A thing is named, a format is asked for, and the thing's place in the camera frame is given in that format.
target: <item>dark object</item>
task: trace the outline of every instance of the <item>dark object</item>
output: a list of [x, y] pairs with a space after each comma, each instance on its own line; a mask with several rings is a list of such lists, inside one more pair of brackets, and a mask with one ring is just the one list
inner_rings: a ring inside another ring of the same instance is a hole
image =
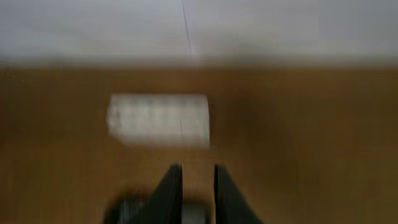
[[[235, 186], [228, 171], [224, 167], [215, 167], [215, 200], [217, 224], [261, 224], [262, 222], [251, 211], [244, 197]], [[205, 217], [185, 220], [187, 223], [208, 223], [208, 213], [199, 209], [193, 210], [191, 205], [185, 207], [185, 217], [203, 214]], [[181, 224], [182, 223], [182, 168], [172, 165], [151, 194], [149, 200], [142, 205], [138, 194], [124, 197], [110, 208], [105, 215], [104, 224]]]

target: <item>white wall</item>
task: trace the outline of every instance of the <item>white wall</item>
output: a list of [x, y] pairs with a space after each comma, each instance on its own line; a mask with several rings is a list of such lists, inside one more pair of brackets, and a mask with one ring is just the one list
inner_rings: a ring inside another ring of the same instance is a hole
[[395, 63], [396, 0], [2, 0], [0, 60]]

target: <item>blurry white object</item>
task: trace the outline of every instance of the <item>blurry white object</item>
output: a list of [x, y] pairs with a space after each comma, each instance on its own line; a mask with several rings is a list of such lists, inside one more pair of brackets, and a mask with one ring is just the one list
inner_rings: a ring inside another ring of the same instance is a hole
[[207, 97], [203, 95], [113, 95], [109, 133], [126, 144], [210, 144]]

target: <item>brown surface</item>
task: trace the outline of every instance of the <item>brown surface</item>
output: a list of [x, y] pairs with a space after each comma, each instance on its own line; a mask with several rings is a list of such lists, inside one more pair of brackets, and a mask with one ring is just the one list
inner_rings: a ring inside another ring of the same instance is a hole
[[[123, 146], [120, 92], [207, 94], [216, 149]], [[266, 223], [398, 222], [398, 72], [2, 70], [0, 109], [0, 223], [100, 223], [176, 160], [184, 197], [211, 203], [210, 159]]]

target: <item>white power strip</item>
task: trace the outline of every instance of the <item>white power strip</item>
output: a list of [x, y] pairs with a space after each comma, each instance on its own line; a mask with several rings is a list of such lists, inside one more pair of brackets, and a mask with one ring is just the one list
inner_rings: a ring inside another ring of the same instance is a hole
[[108, 127], [126, 144], [210, 145], [208, 102], [203, 95], [113, 95]]

